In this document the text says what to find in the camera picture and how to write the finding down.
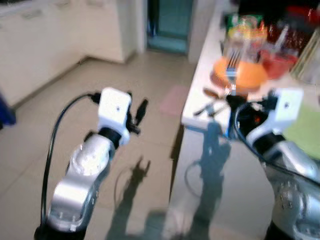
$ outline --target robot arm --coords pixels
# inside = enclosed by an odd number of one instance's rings
[[[137,123],[144,117],[148,101],[142,102],[133,122],[131,100],[130,94],[113,88],[102,91],[98,132],[91,132],[74,151],[65,176],[54,190],[45,225],[36,230],[36,240],[84,239],[100,185],[117,148],[129,142],[130,132],[140,132]]]
[[[235,119],[235,129],[263,161],[274,191],[272,224],[278,233],[269,230],[266,240],[320,240],[319,166],[282,136],[282,131],[297,119],[302,98],[300,89],[276,89],[258,102],[262,109],[247,104],[236,114],[239,121]]]

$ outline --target fork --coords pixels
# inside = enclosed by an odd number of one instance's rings
[[[229,59],[228,65],[226,67],[226,76],[228,81],[231,85],[231,92],[232,96],[236,95],[236,78],[237,78],[237,67],[240,62],[241,51],[240,50],[233,50],[231,53],[231,57]]]

